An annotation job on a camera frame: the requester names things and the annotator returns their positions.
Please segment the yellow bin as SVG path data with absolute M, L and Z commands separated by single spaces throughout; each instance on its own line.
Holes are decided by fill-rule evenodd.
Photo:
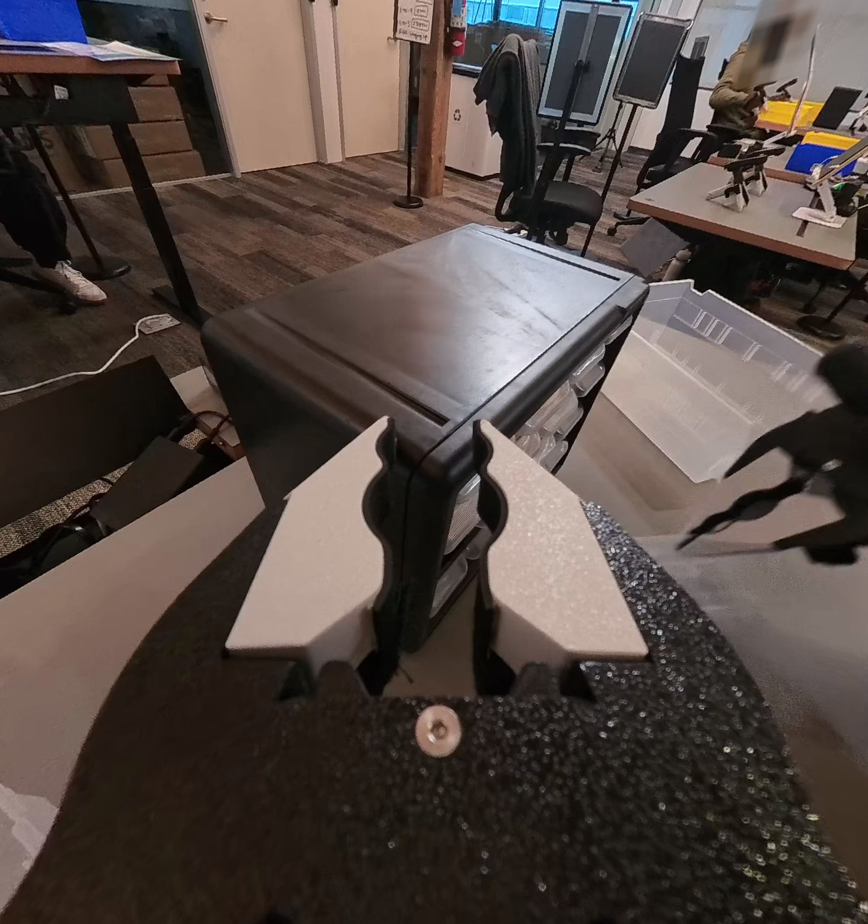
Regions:
M 757 124 L 762 127 L 774 126 L 774 130 L 780 131 L 790 123 L 796 112 L 799 112 L 795 122 L 797 126 L 812 124 L 823 106 L 821 102 L 805 101 L 798 109 L 797 100 L 768 100 L 759 112 Z

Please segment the large clear plastic bin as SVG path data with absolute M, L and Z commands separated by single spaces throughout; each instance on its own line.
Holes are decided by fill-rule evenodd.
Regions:
M 694 483 L 751 443 L 837 399 L 821 353 L 689 280 L 651 283 L 602 393 Z
M 55 820 L 57 807 L 0 783 L 0 914 L 23 882 Z

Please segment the black chair base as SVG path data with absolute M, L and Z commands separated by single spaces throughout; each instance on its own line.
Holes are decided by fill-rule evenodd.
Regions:
M 28 268 L 31 260 L 0 257 L 0 283 L 9 284 L 20 289 L 52 295 L 62 314 L 73 315 L 79 303 L 57 286 L 35 278 L 33 275 L 19 271 Z

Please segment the loose papers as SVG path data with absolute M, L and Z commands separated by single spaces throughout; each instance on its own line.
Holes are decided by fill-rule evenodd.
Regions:
M 118 40 L 101 42 L 49 41 L 39 47 L 51 52 L 79 56 L 99 62 L 152 61 L 176 62 L 179 59 L 160 52 L 139 48 Z

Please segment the wooden post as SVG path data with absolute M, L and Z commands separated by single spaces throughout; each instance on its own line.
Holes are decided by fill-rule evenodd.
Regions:
M 415 194 L 443 193 L 451 97 L 452 57 L 448 28 L 451 2 L 434 1 L 430 41 L 420 46 Z

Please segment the dark bag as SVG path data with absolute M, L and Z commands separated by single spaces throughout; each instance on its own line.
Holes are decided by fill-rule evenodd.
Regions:
M 32 541 L 0 558 L 0 601 L 108 535 L 110 531 L 88 506 L 48 527 Z

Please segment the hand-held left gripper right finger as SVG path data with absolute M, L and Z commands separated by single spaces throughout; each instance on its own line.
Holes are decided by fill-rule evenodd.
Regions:
M 647 660 L 581 500 L 490 422 L 475 422 L 474 447 L 489 531 L 479 582 L 486 652 L 513 671 Z

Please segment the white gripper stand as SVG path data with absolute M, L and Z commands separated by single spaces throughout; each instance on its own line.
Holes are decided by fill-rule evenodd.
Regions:
M 767 189 L 766 161 L 772 149 L 762 141 L 745 140 L 734 154 L 720 154 L 720 166 L 727 172 L 723 185 L 705 195 L 705 201 L 717 202 L 740 213 L 752 197 L 760 197 Z

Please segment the black screen on stand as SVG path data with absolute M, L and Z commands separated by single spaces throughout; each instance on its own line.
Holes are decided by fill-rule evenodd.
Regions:
M 613 99 L 618 104 L 612 125 L 616 147 L 600 193 L 602 204 L 608 197 L 620 166 L 638 110 L 659 106 L 692 24 L 692 19 L 653 13 L 642 13 L 638 17 L 624 65 L 613 90 Z
M 574 163 L 597 146 L 599 125 L 636 5 L 625 2 L 560 2 L 543 66 L 537 116 L 544 143 L 560 137 L 576 147 L 564 154 L 565 178 Z

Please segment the grey jacket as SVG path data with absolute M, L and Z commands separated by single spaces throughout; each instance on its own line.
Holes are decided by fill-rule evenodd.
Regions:
M 511 193 L 529 195 L 536 182 L 541 90 L 538 45 L 507 34 L 482 66 L 474 101 L 485 104 L 491 134 L 502 143 L 499 177 Z

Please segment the white recycling bin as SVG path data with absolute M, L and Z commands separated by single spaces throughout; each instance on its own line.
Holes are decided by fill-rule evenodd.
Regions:
M 492 134 L 485 104 L 474 101 L 476 77 L 451 75 L 450 122 L 445 150 L 447 169 L 475 179 L 499 175 L 501 138 Z

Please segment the black power bank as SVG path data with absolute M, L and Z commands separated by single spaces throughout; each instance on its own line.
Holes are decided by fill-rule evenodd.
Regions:
M 102 534 L 117 532 L 185 491 L 205 461 L 197 451 L 157 436 L 93 505 Z

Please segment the black drawer cabinet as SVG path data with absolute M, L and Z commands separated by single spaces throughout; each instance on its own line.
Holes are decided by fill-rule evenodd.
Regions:
M 604 348 L 613 366 L 649 284 L 465 225 L 208 320 L 201 342 L 265 506 L 377 419 L 394 422 L 384 604 L 415 652 L 438 625 L 474 422 L 507 437 Z

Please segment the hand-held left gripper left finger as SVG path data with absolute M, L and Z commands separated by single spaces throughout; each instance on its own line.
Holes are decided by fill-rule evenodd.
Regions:
M 293 488 L 224 643 L 232 657 L 360 664 L 374 649 L 384 540 L 371 490 L 388 473 L 379 418 Z

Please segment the black flat case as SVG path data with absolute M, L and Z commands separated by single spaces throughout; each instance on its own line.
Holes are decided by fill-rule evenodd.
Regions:
M 188 414 L 152 357 L 0 410 L 0 528 L 132 463 Z

